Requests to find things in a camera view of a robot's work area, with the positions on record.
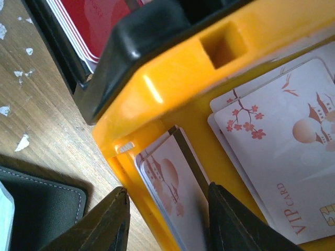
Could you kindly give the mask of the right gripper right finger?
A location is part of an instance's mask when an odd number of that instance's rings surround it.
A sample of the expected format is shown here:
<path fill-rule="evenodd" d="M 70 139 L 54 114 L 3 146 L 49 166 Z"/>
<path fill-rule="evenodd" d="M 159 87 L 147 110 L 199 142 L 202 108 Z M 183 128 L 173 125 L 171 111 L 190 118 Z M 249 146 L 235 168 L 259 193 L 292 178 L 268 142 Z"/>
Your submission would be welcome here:
<path fill-rule="evenodd" d="M 212 250 L 302 250 L 214 182 L 208 188 Z"/>

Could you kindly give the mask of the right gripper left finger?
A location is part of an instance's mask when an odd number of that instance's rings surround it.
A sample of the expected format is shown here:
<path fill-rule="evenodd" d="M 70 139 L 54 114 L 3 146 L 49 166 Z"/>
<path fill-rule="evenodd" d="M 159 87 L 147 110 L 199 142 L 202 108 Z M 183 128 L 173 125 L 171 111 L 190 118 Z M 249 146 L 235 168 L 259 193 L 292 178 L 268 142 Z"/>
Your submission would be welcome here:
<path fill-rule="evenodd" d="M 130 200 L 127 189 L 119 186 L 41 250 L 126 250 L 129 226 Z"/>

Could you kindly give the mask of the black leather card holder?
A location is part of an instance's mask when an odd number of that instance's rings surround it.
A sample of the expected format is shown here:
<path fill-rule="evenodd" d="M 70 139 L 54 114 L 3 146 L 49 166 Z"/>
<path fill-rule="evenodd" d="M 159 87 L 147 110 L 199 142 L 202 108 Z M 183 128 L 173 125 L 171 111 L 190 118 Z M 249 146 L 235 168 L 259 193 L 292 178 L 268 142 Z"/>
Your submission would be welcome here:
<path fill-rule="evenodd" d="M 84 214 L 87 191 L 1 167 L 1 182 L 14 198 L 10 250 L 39 250 Z"/>

